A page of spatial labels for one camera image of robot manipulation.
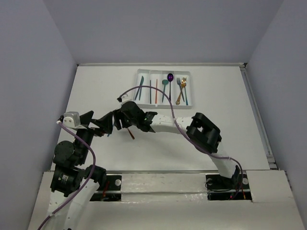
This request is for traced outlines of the rose gold fork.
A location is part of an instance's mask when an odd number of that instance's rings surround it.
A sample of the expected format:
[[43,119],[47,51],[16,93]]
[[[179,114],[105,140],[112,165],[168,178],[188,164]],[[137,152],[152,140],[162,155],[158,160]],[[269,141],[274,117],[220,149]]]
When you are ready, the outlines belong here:
[[134,139],[135,139],[135,137],[134,137],[134,135],[132,134],[132,132],[129,130],[129,128],[127,128],[127,130],[128,130],[128,132],[129,132],[129,134],[130,134],[131,138],[134,140]]

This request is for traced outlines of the orange chopstick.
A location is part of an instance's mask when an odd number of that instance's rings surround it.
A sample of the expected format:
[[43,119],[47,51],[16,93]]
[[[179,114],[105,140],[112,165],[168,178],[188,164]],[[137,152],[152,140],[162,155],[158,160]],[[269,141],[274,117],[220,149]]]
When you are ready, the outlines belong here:
[[155,85],[155,104],[157,104],[157,94],[158,94],[158,79],[156,79],[156,85]]

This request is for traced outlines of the teal plastic knife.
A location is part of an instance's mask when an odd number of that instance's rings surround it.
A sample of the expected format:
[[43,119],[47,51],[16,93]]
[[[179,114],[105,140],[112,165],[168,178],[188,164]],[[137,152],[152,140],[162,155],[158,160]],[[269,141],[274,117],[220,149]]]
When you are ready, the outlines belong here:
[[[140,84],[139,86],[143,86],[143,82],[144,82],[144,76],[141,77],[141,81],[140,81]],[[139,95],[138,95],[138,99],[140,100],[141,99],[141,94],[142,94],[142,89],[140,89],[140,92],[139,92]]]

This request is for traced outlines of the dark blue chopstick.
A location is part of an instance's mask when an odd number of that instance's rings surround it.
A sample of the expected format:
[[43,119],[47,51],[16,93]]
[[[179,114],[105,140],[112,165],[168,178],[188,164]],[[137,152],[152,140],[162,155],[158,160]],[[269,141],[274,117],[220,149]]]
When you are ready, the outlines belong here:
[[149,89],[149,103],[152,104],[152,80],[150,79],[150,89]]

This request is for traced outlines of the teal plastic spoon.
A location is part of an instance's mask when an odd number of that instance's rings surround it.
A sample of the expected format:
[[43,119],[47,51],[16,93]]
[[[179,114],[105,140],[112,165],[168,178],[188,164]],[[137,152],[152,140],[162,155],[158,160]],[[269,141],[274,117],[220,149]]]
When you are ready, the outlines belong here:
[[163,79],[162,80],[162,85],[163,85],[163,96],[162,96],[162,102],[164,102],[164,98],[165,98],[165,89],[167,84],[169,83],[169,81],[167,79]]

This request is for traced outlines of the purple metal spoon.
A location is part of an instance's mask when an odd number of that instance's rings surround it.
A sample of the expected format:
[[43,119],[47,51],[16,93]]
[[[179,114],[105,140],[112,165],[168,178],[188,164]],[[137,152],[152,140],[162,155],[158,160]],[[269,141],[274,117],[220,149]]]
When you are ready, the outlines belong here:
[[169,82],[169,99],[171,100],[171,82],[174,79],[174,75],[172,73],[168,73],[167,80]]

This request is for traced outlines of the dark blue metal fork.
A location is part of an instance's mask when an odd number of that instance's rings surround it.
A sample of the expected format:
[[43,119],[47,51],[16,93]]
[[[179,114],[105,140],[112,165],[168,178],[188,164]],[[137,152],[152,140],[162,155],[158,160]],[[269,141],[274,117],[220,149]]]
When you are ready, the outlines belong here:
[[179,86],[179,89],[180,89],[180,96],[183,98],[183,101],[185,101],[184,96],[183,96],[182,87],[181,87],[181,80],[179,77],[177,78],[177,85]]

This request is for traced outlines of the gold ornate fork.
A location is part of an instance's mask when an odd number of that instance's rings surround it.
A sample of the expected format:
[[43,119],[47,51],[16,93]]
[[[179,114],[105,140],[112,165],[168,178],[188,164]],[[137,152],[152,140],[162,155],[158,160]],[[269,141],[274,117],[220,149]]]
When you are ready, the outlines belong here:
[[[184,87],[185,87],[185,84],[184,84],[184,81],[186,81],[186,78],[185,77],[183,77],[183,79],[180,79],[181,80],[181,87],[182,87],[182,91],[184,90]],[[177,100],[176,100],[176,105],[179,105],[180,104],[180,100],[183,100],[183,98],[179,95],[178,96],[178,98],[177,98]]]

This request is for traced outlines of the iridescent rainbow fork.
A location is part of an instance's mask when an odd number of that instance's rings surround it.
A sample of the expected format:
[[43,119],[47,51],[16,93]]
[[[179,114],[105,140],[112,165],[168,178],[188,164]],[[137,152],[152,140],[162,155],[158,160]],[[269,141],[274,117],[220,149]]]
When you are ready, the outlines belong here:
[[189,102],[188,102],[188,97],[187,97],[187,82],[186,82],[186,80],[184,81],[184,84],[185,84],[185,87],[184,87],[184,90],[185,90],[185,101],[186,101],[186,106],[188,106]]

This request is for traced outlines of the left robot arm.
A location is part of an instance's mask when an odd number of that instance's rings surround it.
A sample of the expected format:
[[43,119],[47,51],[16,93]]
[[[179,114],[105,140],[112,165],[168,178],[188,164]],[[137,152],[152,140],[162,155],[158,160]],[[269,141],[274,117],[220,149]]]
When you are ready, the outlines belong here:
[[61,141],[54,149],[51,195],[46,219],[39,226],[41,230],[76,229],[94,193],[108,189],[106,169],[96,165],[91,143],[95,136],[112,133],[113,114],[100,119],[93,115],[93,111],[83,115],[66,112],[57,120],[74,141]]

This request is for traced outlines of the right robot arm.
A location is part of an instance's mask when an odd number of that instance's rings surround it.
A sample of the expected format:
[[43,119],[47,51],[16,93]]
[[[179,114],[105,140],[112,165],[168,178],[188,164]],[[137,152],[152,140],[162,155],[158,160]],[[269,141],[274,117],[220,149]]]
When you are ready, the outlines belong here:
[[117,129],[135,126],[143,132],[182,134],[198,151],[207,154],[227,188],[239,189],[242,185],[241,168],[222,145],[220,129],[204,114],[192,117],[174,117],[157,112],[145,112],[135,102],[127,102],[113,111]]

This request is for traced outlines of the white cutlery tray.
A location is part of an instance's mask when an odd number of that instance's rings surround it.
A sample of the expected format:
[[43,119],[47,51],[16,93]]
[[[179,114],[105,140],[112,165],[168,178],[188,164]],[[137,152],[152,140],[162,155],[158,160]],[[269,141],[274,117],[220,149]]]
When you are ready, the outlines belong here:
[[[165,98],[164,102],[162,102],[163,96],[163,85],[162,80],[167,79],[168,73],[172,73],[174,75],[174,79],[171,82],[171,103],[173,108],[175,109],[191,109],[193,102],[192,97],[194,95],[191,83],[191,73],[188,71],[174,71],[174,70],[150,70],[150,69],[139,69],[136,73],[136,86],[139,86],[141,77],[144,76],[144,82],[142,86],[142,94],[141,99],[138,98],[134,100],[134,97],[137,93],[138,89],[134,89],[132,100],[139,105],[140,108],[160,108],[160,109],[168,109],[170,108],[170,104],[168,102],[167,97],[169,97],[169,83],[165,89]],[[176,100],[180,94],[179,86],[177,85],[177,78],[183,79],[186,78],[187,82],[187,97],[189,105],[186,106],[186,102],[180,100],[180,104],[176,105]],[[152,104],[149,103],[149,89],[150,89],[150,79],[152,80]],[[156,79],[158,79],[158,94],[157,94],[157,104],[155,104],[155,85]]]

